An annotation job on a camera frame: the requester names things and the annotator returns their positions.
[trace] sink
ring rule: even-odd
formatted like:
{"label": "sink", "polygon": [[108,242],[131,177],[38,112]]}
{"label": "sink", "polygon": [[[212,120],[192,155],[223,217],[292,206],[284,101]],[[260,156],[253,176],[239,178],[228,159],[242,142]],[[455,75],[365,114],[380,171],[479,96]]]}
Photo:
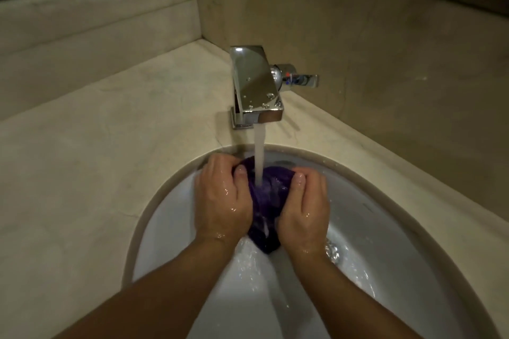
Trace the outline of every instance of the sink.
{"label": "sink", "polygon": [[[472,312],[462,302],[465,297],[459,297],[446,271],[415,233],[376,202],[376,196],[339,174],[340,165],[296,154],[305,155],[293,149],[269,151],[265,162],[308,166],[326,176],[331,205],[328,238],[338,248],[337,266],[348,278],[426,339],[480,337]],[[149,204],[131,243],[124,284],[173,259],[193,239],[197,165],[182,169],[170,179],[171,190],[163,187]],[[329,336],[284,250],[267,256],[244,238],[189,334],[203,337]]]}

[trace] sink rim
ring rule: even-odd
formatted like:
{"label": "sink rim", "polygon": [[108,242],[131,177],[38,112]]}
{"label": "sink rim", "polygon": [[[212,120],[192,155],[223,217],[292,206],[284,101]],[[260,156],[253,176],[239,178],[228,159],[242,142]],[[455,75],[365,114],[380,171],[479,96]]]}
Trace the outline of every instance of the sink rim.
{"label": "sink rim", "polygon": [[[428,254],[429,259],[434,261],[434,264],[442,272],[448,284],[453,288],[458,297],[461,299],[462,303],[467,309],[469,316],[473,319],[473,324],[478,329],[481,337],[497,339],[502,338],[480,298],[477,296],[474,289],[468,283],[468,280],[463,276],[459,268],[455,265],[454,261],[432,238],[432,236],[425,230],[425,228],[419,224],[419,222],[414,219],[410,213],[405,211],[404,208],[400,207],[395,201],[393,201],[385,193],[379,190],[371,182],[367,181],[364,177],[358,175],[351,169],[347,168],[339,162],[332,160],[331,158],[308,150],[276,144],[265,144],[265,150],[269,152],[275,151],[298,156],[310,162],[314,162],[327,167],[328,169],[333,170],[338,175],[341,175],[352,182],[359,189],[370,196],[374,201],[378,202],[378,204],[380,204],[380,206],[389,212],[394,220],[402,226],[404,231],[409,235],[409,238],[411,238],[411,240],[415,240],[417,244],[421,245],[424,248],[424,251]],[[157,207],[161,204],[161,202],[166,198],[166,196],[188,175],[196,170],[199,170],[207,162],[210,155],[214,153],[239,155],[241,153],[253,151],[254,144],[232,145],[215,149],[186,163],[185,166],[175,172],[175,174],[169,177],[166,182],[162,184],[162,186],[156,191],[155,195],[146,205],[138,219],[136,227],[134,228],[134,232],[131,237],[126,255],[124,272],[122,275],[122,289],[132,284],[134,265],[136,263],[137,254],[143,238],[143,234],[152,215],[156,211]]]}

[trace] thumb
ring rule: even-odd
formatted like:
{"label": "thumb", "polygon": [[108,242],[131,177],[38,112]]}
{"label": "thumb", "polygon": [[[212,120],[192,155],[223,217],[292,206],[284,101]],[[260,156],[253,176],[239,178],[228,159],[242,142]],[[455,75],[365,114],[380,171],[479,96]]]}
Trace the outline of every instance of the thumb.
{"label": "thumb", "polygon": [[301,212],[302,198],[304,197],[304,190],[306,188],[306,176],[302,173],[296,172],[293,175],[292,183],[289,187],[289,194],[286,203],[284,204],[283,211],[289,209],[290,212]]}
{"label": "thumb", "polygon": [[237,187],[237,200],[251,199],[247,170],[244,165],[238,165],[233,174],[233,183]]}

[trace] faucet handle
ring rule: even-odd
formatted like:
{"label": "faucet handle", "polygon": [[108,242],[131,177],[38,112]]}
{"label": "faucet handle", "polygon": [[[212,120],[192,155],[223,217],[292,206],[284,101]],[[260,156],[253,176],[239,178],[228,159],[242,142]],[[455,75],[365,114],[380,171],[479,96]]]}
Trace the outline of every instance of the faucet handle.
{"label": "faucet handle", "polygon": [[320,81],[319,75],[297,74],[296,68],[291,64],[277,64],[271,66],[270,71],[279,91],[288,90],[291,85],[315,88]]}

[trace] faucet base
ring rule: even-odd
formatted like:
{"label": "faucet base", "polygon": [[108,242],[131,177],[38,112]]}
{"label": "faucet base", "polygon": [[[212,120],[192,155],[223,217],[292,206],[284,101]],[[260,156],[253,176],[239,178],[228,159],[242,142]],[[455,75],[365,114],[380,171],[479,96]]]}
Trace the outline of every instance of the faucet base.
{"label": "faucet base", "polygon": [[237,116],[238,115],[239,115],[239,113],[236,113],[235,112],[235,108],[232,106],[230,108],[230,116],[231,116],[231,119],[232,119],[232,128],[234,130],[252,129],[253,128],[253,125],[238,124],[238,122],[237,122]]}

